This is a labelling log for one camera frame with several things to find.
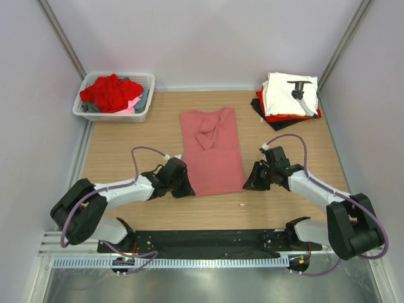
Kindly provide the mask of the pink t shirt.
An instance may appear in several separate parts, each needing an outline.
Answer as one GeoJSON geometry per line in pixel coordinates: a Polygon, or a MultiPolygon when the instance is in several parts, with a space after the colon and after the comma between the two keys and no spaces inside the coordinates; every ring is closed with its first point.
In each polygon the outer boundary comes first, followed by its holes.
{"type": "Polygon", "coordinates": [[[191,110],[180,115],[184,161],[195,195],[214,196],[242,191],[237,119],[233,107],[214,112],[191,110]]]}

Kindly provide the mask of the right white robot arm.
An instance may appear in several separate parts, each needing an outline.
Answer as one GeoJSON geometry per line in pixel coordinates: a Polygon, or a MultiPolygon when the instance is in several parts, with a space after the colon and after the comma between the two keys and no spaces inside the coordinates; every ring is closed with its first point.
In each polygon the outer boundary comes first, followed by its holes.
{"type": "Polygon", "coordinates": [[[298,250],[307,242],[314,242],[332,248],[339,258],[348,260],[387,246],[386,232],[366,195],[351,195],[320,181],[303,165],[292,165],[280,146],[263,145],[260,151],[263,159],[254,163],[243,185],[245,190],[268,191],[276,184],[308,199],[326,215],[325,222],[309,217],[289,222],[284,235],[287,247],[298,250]]]}

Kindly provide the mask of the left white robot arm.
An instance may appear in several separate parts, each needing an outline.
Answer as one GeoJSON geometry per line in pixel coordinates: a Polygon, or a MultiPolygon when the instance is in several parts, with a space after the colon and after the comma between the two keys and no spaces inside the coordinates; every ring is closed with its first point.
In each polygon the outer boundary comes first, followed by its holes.
{"type": "Polygon", "coordinates": [[[120,218],[108,219],[104,213],[132,202],[194,196],[187,176],[187,165],[178,157],[168,159],[157,172],[142,173],[136,180],[112,184],[93,184],[87,178],[77,181],[50,211],[62,230],[62,247],[76,246],[88,239],[107,241],[119,252],[134,244],[131,229],[120,218]]]}

